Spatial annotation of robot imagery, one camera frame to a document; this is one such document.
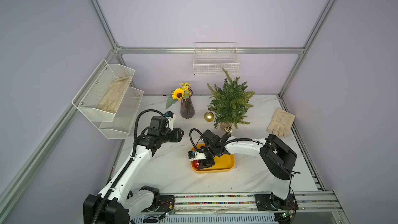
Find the shiny silver-gold ball ornament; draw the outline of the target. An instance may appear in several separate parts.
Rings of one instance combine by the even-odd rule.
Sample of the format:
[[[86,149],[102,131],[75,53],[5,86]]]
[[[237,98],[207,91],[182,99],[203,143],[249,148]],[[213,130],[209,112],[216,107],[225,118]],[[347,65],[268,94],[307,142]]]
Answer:
[[[232,135],[233,135],[233,129],[232,129],[232,127],[230,127],[230,126],[225,127],[225,128],[223,129],[223,133],[224,133],[224,135],[230,135],[230,136],[232,136]]]

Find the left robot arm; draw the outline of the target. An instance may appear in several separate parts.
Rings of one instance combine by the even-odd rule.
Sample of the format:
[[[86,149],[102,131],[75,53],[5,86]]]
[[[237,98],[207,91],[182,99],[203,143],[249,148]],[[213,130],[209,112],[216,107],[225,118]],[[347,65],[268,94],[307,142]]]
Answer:
[[[150,125],[141,134],[134,134],[134,145],[123,166],[110,182],[97,194],[88,195],[83,203],[85,224],[131,224],[143,210],[157,210],[159,189],[142,187],[137,194],[131,192],[139,171],[152,159],[164,143],[178,143],[184,131],[174,127],[172,112],[157,112]]]

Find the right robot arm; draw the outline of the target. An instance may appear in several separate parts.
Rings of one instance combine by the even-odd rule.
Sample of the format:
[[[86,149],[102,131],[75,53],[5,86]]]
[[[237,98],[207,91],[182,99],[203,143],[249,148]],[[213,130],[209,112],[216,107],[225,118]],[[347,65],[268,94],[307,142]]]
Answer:
[[[192,142],[193,151],[188,152],[188,159],[197,165],[198,170],[215,166],[216,157],[235,154],[259,157],[273,175],[273,187],[266,200],[265,209],[296,209],[289,198],[292,177],[299,174],[293,170],[297,154],[278,136],[270,134],[267,138],[250,139],[236,138],[230,133],[225,133],[219,137],[210,130],[200,132],[199,135],[203,144],[197,147]]]

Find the red glitter ball ornament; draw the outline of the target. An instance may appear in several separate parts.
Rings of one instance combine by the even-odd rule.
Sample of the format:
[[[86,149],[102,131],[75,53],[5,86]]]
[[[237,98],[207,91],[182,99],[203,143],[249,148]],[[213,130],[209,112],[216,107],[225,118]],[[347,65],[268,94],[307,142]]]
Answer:
[[[199,171],[201,169],[201,161],[200,160],[194,160],[192,162],[192,167],[194,170]]]

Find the matte gold ball ornament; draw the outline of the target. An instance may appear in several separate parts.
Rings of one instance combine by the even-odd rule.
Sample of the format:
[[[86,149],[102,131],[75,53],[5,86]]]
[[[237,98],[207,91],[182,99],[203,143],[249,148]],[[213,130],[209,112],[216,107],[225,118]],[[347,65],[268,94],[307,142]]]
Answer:
[[[212,112],[206,112],[204,114],[204,119],[207,122],[212,122],[214,120],[214,118],[215,118],[215,115]]]

